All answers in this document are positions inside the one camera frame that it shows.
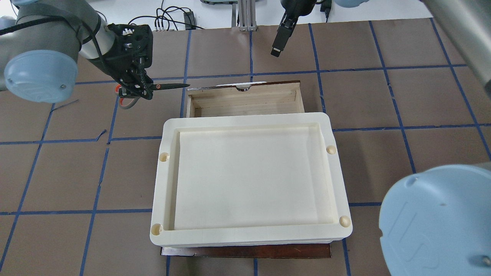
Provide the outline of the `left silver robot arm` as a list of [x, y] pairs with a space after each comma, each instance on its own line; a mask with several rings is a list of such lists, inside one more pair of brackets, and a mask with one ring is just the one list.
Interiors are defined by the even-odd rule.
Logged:
[[84, 0], [13, 4], [18, 17], [1, 30], [1, 91], [32, 102], [63, 102], [72, 95], [83, 57], [120, 85], [121, 98], [152, 99], [148, 25], [108, 24]]

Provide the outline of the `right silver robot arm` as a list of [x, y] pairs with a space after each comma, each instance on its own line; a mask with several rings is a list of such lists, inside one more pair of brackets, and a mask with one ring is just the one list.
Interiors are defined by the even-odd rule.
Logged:
[[334, 3], [312, 25], [354, 231], [329, 259], [255, 259], [255, 276], [389, 276], [379, 202], [400, 178], [489, 161], [490, 100], [420, 0]]

